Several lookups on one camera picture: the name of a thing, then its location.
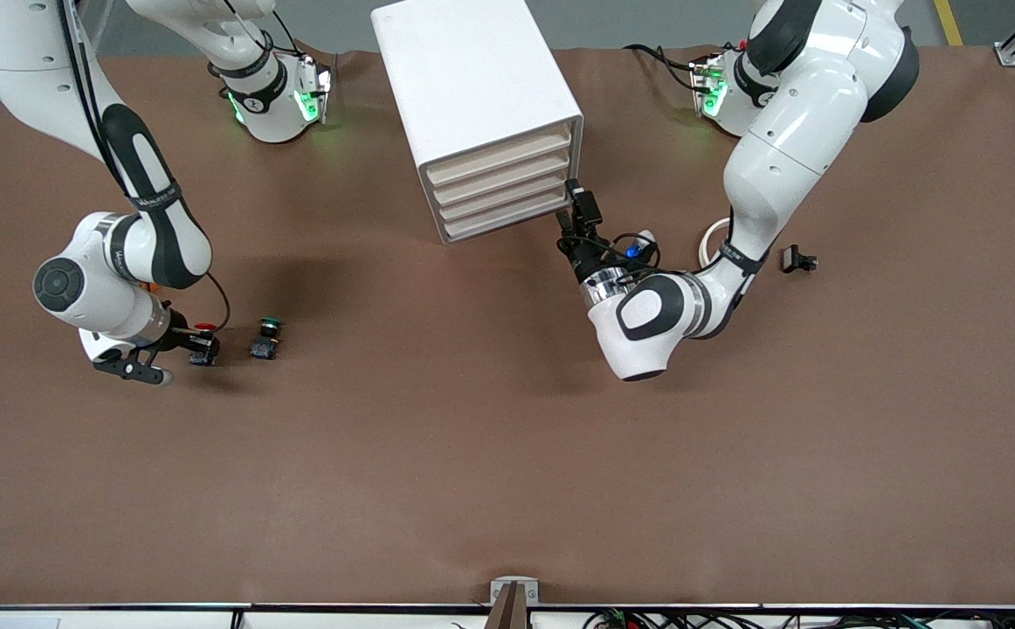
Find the yellow stripe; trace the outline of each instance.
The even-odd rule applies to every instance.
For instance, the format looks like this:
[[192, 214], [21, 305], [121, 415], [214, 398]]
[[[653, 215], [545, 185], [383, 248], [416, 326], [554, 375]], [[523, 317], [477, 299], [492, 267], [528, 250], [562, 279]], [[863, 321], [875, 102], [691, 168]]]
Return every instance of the yellow stripe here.
[[951, 47], [961, 47], [962, 33], [958, 32], [958, 22], [954, 21], [954, 11], [950, 10], [950, 0], [935, 0], [935, 11], [938, 11], [938, 20], [943, 23], [946, 43]]

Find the white robot link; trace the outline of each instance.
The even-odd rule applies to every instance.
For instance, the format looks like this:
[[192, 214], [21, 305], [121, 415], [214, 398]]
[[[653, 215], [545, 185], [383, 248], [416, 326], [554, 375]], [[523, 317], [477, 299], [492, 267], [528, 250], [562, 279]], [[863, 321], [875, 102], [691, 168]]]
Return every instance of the white robot link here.
[[183, 36], [223, 80], [235, 120], [257, 140], [285, 142], [324, 124], [332, 72], [299, 51], [273, 45], [252, 20], [270, 15], [275, 0], [128, 0], [139, 15]]
[[747, 43], [692, 61], [698, 112], [740, 136], [724, 169], [729, 234], [697, 272], [665, 272], [648, 231], [620, 252], [600, 238], [592, 194], [567, 183], [559, 251], [574, 268], [605, 358], [623, 380], [663, 373], [683, 338], [721, 333], [771, 243], [858, 123], [910, 91], [919, 55], [894, 19], [902, 0], [769, 0]]
[[80, 220], [68, 247], [38, 268], [33, 293], [46, 311], [80, 329], [98, 370], [166, 383], [168, 371], [152, 365], [159, 351], [215, 350], [216, 339], [189, 330], [141, 283], [192, 286], [207, 274], [212, 248], [151, 132], [116, 94], [81, 32], [71, 0], [0, 0], [2, 103], [28, 127], [104, 162], [135, 211]]

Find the brown tabletop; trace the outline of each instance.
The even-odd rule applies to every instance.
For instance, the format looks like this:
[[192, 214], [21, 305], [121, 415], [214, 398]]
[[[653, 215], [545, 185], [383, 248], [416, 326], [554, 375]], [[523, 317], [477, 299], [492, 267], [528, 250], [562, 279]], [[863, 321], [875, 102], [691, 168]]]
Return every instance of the brown tabletop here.
[[[642, 55], [556, 57], [604, 231], [695, 266], [735, 140]], [[105, 64], [233, 314], [222, 367], [96, 373], [29, 281], [125, 204], [0, 109], [0, 604], [459, 602], [503, 573], [552, 602], [1015, 604], [1015, 69], [923, 59], [780, 239], [819, 270], [768, 268], [639, 383], [608, 370], [554, 218], [439, 242], [363, 53], [336, 125], [284, 146], [233, 123], [203, 60]], [[168, 297], [221, 316], [208, 282]], [[263, 316], [277, 361], [248, 358]]]

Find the white box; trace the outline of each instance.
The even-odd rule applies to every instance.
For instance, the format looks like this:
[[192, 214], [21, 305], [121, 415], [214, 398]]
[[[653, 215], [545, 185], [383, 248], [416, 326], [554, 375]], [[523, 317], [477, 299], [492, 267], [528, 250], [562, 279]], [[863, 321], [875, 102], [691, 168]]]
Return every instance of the white box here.
[[445, 242], [567, 207], [584, 119], [524, 0], [404, 0], [371, 21]]

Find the white hose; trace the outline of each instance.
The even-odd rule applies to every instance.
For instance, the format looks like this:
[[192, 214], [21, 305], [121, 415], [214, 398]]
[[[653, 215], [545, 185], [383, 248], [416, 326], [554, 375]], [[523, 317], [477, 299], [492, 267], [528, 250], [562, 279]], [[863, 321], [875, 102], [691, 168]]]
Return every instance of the white hose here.
[[717, 256], [720, 254], [714, 252], [714, 259], [710, 259], [710, 254], [708, 254], [708, 247], [710, 247], [710, 236], [714, 235], [714, 231], [717, 231], [723, 227], [729, 226], [730, 218], [725, 217], [718, 222], [713, 223], [708, 229], [705, 230], [705, 235], [702, 235], [702, 243], [698, 247], [698, 262], [702, 263], [702, 268], [710, 266], [710, 262], [717, 260]]

